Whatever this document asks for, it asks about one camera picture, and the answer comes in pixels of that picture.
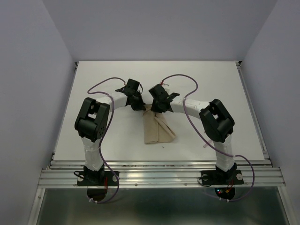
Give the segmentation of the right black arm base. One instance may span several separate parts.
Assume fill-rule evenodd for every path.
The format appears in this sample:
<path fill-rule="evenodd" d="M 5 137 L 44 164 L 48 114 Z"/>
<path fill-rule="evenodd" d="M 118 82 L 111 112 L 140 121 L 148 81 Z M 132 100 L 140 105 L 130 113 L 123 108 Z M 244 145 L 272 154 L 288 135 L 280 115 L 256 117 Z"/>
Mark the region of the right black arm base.
<path fill-rule="evenodd" d="M 236 163 L 227 172 L 216 166 L 215 170 L 202 170 L 200 173 L 201 176 L 198 178 L 198 183 L 205 187 L 244 184 L 242 172 L 237 169 Z"/>

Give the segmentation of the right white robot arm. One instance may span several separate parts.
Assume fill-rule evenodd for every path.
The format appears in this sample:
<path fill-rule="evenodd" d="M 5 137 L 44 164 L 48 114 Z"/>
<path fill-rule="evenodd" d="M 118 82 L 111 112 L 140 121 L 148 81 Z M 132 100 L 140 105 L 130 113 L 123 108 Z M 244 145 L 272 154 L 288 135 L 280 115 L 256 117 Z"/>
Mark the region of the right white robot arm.
<path fill-rule="evenodd" d="M 179 93 L 169 94 L 157 84 L 149 90 L 153 97 L 151 110 L 156 113 L 183 113 L 190 123 L 191 117 L 201 121 L 210 144 L 197 131 L 202 140 L 216 152 L 216 179 L 226 183 L 233 177 L 232 171 L 237 168 L 232 150 L 232 133 L 235 122 L 223 103 L 214 99 L 210 102 L 180 97 Z"/>

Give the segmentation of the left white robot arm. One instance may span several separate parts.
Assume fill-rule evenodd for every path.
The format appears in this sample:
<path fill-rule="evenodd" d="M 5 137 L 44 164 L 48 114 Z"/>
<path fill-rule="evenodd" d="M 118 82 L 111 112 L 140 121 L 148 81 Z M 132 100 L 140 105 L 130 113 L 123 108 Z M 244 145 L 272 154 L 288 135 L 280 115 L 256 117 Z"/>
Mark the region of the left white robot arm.
<path fill-rule="evenodd" d="M 99 99 L 85 98 L 75 120 L 75 130 L 84 146 L 84 177 L 88 176 L 88 179 L 95 185 L 104 181 L 105 161 L 101 158 L 99 151 L 101 142 L 112 122 L 114 110 L 129 105 L 134 111 L 144 111 L 145 103 L 142 93 L 138 90 L 141 87 L 138 81 L 128 79 L 123 87 L 111 93 L 93 91 L 95 86 L 87 91 L 90 95 L 105 95 Z"/>

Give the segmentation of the beige cloth napkin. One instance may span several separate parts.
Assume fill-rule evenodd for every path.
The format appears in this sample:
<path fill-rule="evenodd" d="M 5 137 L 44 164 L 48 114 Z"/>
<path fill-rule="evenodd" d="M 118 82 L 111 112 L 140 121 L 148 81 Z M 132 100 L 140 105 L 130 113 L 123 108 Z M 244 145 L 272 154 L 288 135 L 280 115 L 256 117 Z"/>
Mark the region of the beige cloth napkin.
<path fill-rule="evenodd" d="M 145 144 L 170 143 L 176 134 L 168 125 L 162 113 L 153 112 L 152 105 L 145 105 L 143 112 L 143 133 Z"/>

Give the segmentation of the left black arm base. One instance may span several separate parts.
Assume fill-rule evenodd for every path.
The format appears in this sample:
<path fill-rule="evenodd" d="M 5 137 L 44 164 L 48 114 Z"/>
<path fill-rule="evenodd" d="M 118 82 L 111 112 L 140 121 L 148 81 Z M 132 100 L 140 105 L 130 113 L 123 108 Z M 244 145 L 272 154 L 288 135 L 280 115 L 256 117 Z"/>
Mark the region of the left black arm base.
<path fill-rule="evenodd" d="M 77 186 L 80 187 L 116 187 L 119 172 L 115 171 L 115 174 L 113 174 L 110 170 L 106 170 L 104 166 L 98 171 L 92 171 L 84 166 L 83 171 L 74 171 L 74 176 L 77 177 Z"/>

